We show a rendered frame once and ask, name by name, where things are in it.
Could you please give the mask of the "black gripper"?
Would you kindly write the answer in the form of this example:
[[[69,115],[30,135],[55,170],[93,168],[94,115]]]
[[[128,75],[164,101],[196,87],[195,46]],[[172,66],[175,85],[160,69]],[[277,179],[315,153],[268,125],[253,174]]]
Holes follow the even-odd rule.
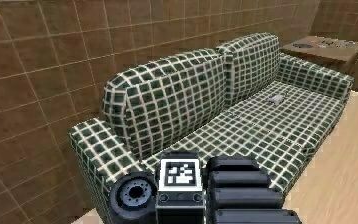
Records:
[[[112,224],[156,224],[154,177],[149,172],[133,172],[111,187],[109,211]]]

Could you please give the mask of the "small grey object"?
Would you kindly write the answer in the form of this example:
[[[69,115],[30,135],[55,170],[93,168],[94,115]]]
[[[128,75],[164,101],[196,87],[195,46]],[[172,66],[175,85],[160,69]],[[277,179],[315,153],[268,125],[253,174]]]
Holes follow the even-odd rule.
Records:
[[[277,94],[269,98],[268,101],[273,104],[280,104],[284,100],[284,98],[285,98],[284,95]]]

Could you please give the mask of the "brown side table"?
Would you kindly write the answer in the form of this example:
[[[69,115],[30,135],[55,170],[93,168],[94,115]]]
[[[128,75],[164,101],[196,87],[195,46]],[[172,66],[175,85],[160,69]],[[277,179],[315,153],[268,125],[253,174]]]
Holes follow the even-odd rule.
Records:
[[[284,45],[289,55],[350,74],[358,59],[358,42],[334,38],[307,36]]]

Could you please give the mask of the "green checked sofa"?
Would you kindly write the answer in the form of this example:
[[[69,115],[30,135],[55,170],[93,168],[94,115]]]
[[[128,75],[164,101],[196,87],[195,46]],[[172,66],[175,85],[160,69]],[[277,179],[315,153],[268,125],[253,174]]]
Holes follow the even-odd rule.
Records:
[[[104,86],[102,117],[68,135],[104,224],[115,182],[153,171],[168,151],[191,151],[202,162],[246,156],[287,195],[339,121],[353,83],[281,52],[277,36],[254,33],[116,74]],[[270,103],[277,94],[284,100]]]

